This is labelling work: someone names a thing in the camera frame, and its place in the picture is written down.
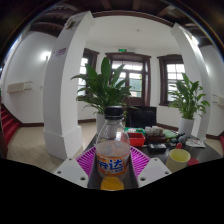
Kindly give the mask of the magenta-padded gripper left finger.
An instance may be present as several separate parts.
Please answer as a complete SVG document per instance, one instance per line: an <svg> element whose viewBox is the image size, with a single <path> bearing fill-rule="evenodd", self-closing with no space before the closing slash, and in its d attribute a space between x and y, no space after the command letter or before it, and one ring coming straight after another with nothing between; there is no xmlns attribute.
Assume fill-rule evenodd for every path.
<svg viewBox="0 0 224 224"><path fill-rule="evenodd" d="M83 188L99 188L95 152L96 148L92 147L77 158L66 159L54 174Z"/></svg>

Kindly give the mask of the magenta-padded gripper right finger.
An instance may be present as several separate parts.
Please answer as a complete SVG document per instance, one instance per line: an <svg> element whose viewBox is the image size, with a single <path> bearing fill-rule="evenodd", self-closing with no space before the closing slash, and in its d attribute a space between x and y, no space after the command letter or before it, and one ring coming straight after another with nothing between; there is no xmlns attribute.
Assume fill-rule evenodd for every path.
<svg viewBox="0 0 224 224"><path fill-rule="evenodd" d="M138 187L143 187L171 174L159 158L150 158L135 147L131 148L131 160Z"/></svg>

